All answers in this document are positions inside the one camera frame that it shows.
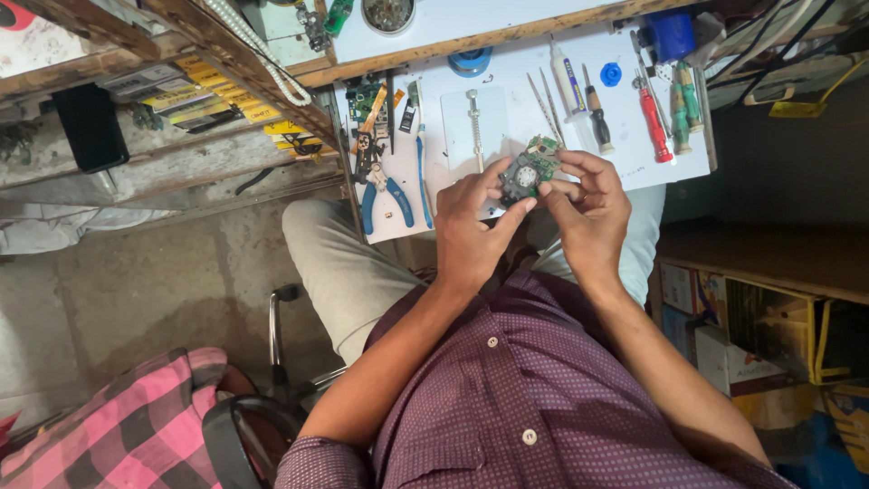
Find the shirt button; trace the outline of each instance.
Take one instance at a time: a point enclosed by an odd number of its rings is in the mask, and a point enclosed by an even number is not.
[[[525,445],[531,446],[537,443],[537,433],[534,430],[525,430],[522,433],[522,441],[525,442]]]

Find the hand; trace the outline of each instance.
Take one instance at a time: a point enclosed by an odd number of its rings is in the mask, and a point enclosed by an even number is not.
[[[585,151],[559,151],[561,171],[580,183],[553,180],[538,186],[561,228],[567,264],[589,298],[621,288],[619,255],[631,202],[612,163]]]
[[[498,175],[507,169],[510,161],[509,157],[500,159],[483,173],[468,175],[437,194],[437,215],[434,217],[437,230],[436,282],[467,298],[479,292],[492,276],[516,228],[537,204],[534,198],[522,199],[513,204],[491,229],[477,220],[486,196],[501,194],[502,183]]]

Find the smartphone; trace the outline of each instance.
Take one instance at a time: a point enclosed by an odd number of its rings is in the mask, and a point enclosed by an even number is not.
[[[96,84],[80,85],[51,94],[72,156],[84,173],[97,173],[129,160],[115,104]]]

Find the wire cutter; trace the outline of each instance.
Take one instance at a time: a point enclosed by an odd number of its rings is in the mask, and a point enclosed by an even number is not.
[[[356,182],[365,183],[365,194],[362,196],[362,229],[370,235],[375,231],[374,221],[371,214],[374,211],[375,198],[379,192],[389,191],[401,214],[404,216],[404,224],[414,227],[414,214],[410,210],[410,203],[398,184],[383,173],[383,165],[380,156],[383,154],[383,145],[378,146],[370,132],[360,132],[356,141],[359,151],[356,155]]]

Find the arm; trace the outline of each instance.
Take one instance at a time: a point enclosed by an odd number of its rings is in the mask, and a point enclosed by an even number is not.
[[[318,436],[368,448],[405,386],[447,328],[491,277],[532,198],[513,205],[489,229],[477,220],[509,158],[438,193],[438,278],[396,323],[317,402],[299,438]]]
[[[676,351],[622,285],[619,255],[631,204],[613,164],[585,151],[559,156],[562,170],[581,184],[542,184],[541,195],[561,228],[567,263],[621,363],[696,459],[721,469],[748,456],[769,466],[739,410]]]

